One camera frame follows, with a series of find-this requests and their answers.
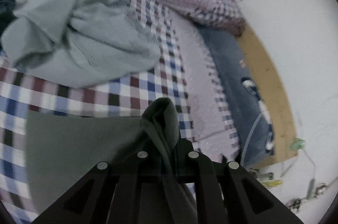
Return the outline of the grey green garment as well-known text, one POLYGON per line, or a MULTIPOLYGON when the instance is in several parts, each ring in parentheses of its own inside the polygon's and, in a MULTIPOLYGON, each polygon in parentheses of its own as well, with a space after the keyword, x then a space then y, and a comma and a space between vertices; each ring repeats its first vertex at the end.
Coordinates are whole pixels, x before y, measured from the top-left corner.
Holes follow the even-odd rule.
POLYGON ((84 118, 30 111, 26 174, 37 213, 43 213, 99 162, 118 163, 153 142, 164 174, 142 186, 140 223, 197 223, 188 187, 172 177, 170 155, 179 140, 176 108, 155 100, 140 117, 84 118))

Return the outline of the wooden headboard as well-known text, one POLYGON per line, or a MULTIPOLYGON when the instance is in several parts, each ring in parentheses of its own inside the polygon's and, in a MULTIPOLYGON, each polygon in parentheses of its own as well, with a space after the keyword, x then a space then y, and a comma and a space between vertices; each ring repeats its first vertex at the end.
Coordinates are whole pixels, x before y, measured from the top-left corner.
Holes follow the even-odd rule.
POLYGON ((287 93, 275 64, 262 41, 249 25, 238 38, 238 43, 244 54, 240 65, 250 70, 251 77, 257 84, 270 113, 275 132, 274 155, 267 157, 255 168, 271 166, 294 158, 297 152, 291 150, 290 145, 297 139, 296 125, 287 93))

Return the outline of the blue cartoon pillow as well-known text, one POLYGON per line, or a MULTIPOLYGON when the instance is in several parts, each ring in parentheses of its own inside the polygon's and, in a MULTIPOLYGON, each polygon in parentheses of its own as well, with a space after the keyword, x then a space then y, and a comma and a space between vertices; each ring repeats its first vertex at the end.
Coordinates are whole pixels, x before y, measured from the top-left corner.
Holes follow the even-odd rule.
POLYGON ((198 25, 207 52, 215 64, 240 141, 241 164, 253 167, 274 154, 273 123, 267 106, 240 61, 243 51, 234 36, 198 25))

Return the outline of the light grey garment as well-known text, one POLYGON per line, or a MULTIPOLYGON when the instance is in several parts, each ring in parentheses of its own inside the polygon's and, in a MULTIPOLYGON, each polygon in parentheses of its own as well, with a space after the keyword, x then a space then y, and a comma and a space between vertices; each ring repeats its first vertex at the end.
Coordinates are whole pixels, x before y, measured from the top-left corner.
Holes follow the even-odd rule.
POLYGON ((56 84, 90 87, 160 58, 132 0, 16 0, 14 16, 1 35, 12 67, 56 84))

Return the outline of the dark teal garment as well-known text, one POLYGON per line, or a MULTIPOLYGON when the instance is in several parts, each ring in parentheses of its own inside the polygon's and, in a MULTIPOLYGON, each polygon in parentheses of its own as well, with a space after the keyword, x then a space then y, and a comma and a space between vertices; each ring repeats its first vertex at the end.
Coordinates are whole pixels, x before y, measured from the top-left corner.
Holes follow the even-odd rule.
POLYGON ((16 16, 13 14, 15 9, 16 0, 0 0, 0 33, 6 30, 16 16))

